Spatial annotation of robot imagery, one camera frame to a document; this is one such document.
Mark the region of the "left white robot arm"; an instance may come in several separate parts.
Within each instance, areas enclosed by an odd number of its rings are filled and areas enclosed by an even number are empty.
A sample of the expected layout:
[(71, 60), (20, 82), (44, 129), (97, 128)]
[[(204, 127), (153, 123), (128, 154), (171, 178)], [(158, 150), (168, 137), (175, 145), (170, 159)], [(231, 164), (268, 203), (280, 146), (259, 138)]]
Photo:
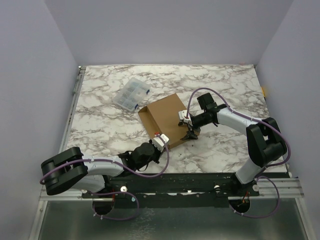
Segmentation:
[(150, 162), (158, 164), (164, 152), (169, 160), (168, 142), (159, 136), (142, 143), (133, 151), (109, 158), (86, 156), (79, 147), (71, 147), (41, 164), (42, 178), (39, 182), (45, 186), (49, 196), (61, 194), (69, 189), (78, 189), (93, 192), (103, 198), (111, 190), (104, 176), (126, 177), (134, 174), (143, 178), (155, 178), (164, 170), (150, 176), (138, 171)]

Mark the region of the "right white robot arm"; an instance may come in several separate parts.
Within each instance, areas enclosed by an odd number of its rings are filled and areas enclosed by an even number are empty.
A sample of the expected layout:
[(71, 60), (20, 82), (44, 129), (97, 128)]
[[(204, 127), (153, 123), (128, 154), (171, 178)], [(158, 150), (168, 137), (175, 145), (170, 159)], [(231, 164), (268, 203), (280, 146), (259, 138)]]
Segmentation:
[(246, 136), (249, 158), (235, 172), (235, 180), (229, 184), (234, 195), (240, 196), (246, 192), (249, 183), (272, 162), (288, 153), (289, 147), (274, 118), (253, 118), (232, 110), (227, 103), (218, 105), (210, 93), (199, 96), (197, 101), (203, 111), (201, 114), (192, 115), (189, 109), (178, 112), (178, 125), (188, 128), (183, 141), (197, 140), (201, 127), (209, 124), (227, 126)]

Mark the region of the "brown cardboard box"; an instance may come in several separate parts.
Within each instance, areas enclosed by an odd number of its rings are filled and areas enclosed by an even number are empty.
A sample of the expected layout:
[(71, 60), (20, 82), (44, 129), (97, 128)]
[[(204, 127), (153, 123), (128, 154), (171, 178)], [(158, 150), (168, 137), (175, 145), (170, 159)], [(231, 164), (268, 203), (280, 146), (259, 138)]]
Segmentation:
[(173, 149), (183, 143), (187, 134), (186, 125), (178, 126), (179, 112), (187, 108), (176, 93), (154, 101), (138, 111), (140, 120), (150, 138), (161, 133), (169, 138), (168, 146)]

